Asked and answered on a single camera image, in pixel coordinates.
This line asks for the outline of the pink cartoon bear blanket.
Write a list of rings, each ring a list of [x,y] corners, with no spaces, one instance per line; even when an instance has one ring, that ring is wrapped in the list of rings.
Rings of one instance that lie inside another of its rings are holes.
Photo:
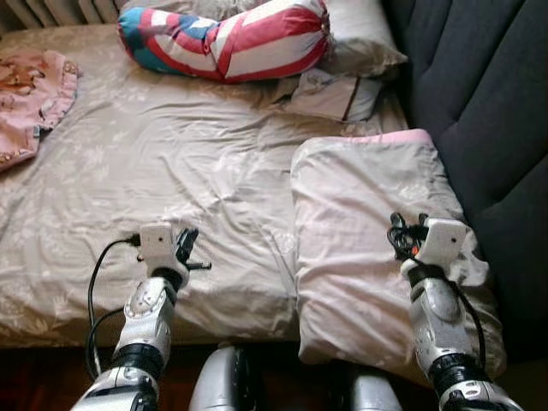
[[[0,172],[36,157],[42,133],[74,105],[79,78],[78,63],[58,51],[0,55]]]

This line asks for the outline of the pale pink floral pillow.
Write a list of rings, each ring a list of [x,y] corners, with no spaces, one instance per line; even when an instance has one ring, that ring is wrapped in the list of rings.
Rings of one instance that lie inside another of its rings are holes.
[[[344,360],[426,384],[414,358],[407,278],[388,242],[390,215],[462,222],[422,129],[307,140],[291,160],[297,235],[299,360]]]

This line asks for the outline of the beige floral bed sheet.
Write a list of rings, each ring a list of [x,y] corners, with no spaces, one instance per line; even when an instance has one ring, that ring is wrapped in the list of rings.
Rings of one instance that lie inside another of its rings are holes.
[[[39,154],[0,172],[0,348],[79,346],[86,287],[121,307],[145,267],[121,244],[142,224],[200,231],[211,263],[182,290],[177,344],[298,334],[291,157],[340,122],[277,110],[273,81],[219,85],[132,62],[112,25],[8,33],[0,52],[53,50],[77,63],[77,98]]]

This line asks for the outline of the silver left robot leg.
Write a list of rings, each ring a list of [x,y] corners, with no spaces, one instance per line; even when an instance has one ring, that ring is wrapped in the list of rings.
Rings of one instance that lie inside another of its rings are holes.
[[[219,346],[205,360],[188,411],[259,411],[261,383],[240,346]]]

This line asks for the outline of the silver robot leg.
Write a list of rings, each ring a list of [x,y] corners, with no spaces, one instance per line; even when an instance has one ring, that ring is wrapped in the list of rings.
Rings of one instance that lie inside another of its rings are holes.
[[[219,346],[205,360],[188,411],[259,411],[261,383],[240,346]]]
[[[346,372],[340,411],[403,411],[386,372],[368,366],[352,366]]]

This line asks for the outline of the dark navy upholstered sofa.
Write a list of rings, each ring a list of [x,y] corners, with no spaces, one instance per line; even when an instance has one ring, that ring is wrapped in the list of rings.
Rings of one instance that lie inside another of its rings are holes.
[[[512,363],[548,346],[547,0],[381,0],[426,130],[494,278]]]

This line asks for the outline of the small white folded cloth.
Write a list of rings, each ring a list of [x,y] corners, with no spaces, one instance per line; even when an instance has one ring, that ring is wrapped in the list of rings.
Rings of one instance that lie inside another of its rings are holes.
[[[384,83],[367,77],[332,75],[310,69],[295,81],[289,79],[290,93],[279,99],[279,109],[354,124],[372,116]]]

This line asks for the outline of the silver right robot leg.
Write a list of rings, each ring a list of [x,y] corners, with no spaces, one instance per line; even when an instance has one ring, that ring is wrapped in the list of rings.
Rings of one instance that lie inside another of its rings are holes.
[[[352,366],[346,372],[340,411],[403,411],[386,372],[368,366]]]

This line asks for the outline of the grey floral pillow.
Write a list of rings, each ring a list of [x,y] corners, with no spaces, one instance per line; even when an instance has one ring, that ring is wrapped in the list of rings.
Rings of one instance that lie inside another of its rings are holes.
[[[322,0],[329,12],[333,51],[319,67],[329,74],[391,77],[408,58],[396,46],[380,0]],[[149,8],[214,21],[252,10],[270,0],[127,0],[121,12]]]

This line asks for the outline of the red white blue striped pillow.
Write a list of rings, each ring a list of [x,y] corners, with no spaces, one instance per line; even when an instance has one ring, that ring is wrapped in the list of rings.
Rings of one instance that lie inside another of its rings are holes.
[[[331,48],[324,0],[270,0],[223,21],[136,7],[122,12],[116,27],[141,67],[224,85],[293,77]]]

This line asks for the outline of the grey pleated curtain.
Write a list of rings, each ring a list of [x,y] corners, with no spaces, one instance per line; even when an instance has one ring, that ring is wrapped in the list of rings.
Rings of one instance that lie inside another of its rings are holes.
[[[128,0],[0,0],[0,33],[113,23]]]

